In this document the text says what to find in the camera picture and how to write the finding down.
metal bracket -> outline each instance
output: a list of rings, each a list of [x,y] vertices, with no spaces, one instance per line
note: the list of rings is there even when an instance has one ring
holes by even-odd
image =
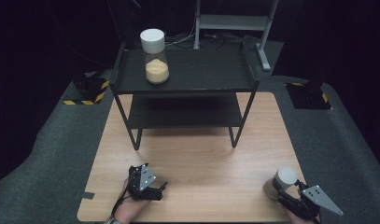
[[[140,186],[139,190],[143,191],[148,187],[157,177],[147,168],[145,164],[142,165],[141,175],[140,175]]]
[[[319,185],[304,189],[303,196],[320,207],[326,208],[340,216],[344,215],[344,212],[330,199]]]

lower shelf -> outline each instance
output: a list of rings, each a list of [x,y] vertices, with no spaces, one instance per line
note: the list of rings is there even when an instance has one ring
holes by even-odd
[[[128,118],[131,129],[239,127],[235,92],[136,94]]]

glass jar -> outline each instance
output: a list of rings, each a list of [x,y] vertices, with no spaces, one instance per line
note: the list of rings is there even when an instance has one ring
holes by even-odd
[[[145,52],[146,78],[150,83],[161,84],[169,77],[169,67],[164,52],[164,33],[147,29],[140,34]]]

black shelf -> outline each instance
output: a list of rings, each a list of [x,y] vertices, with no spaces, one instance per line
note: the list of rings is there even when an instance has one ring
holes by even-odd
[[[128,118],[131,129],[174,127],[239,127],[236,94],[137,94]]]
[[[146,79],[143,50],[123,52],[111,78],[117,94],[192,91],[252,91],[253,77],[242,49],[170,49],[165,51],[169,78],[162,84]]]
[[[143,50],[124,47],[122,43],[109,86],[135,150],[140,148],[143,129],[177,127],[226,127],[236,147],[260,84],[248,49],[166,50],[169,78],[151,84]],[[237,92],[250,93],[243,113]],[[133,96],[129,117],[119,98],[122,94]],[[232,127],[238,127],[236,134]]]

white lid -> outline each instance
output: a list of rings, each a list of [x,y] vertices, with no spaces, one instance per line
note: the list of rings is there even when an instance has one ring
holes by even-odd
[[[159,29],[147,29],[140,34],[141,45],[146,53],[155,54],[164,50],[164,33]]]
[[[297,173],[291,167],[280,167],[274,176],[282,186],[283,189],[286,189],[297,182],[298,176]]]

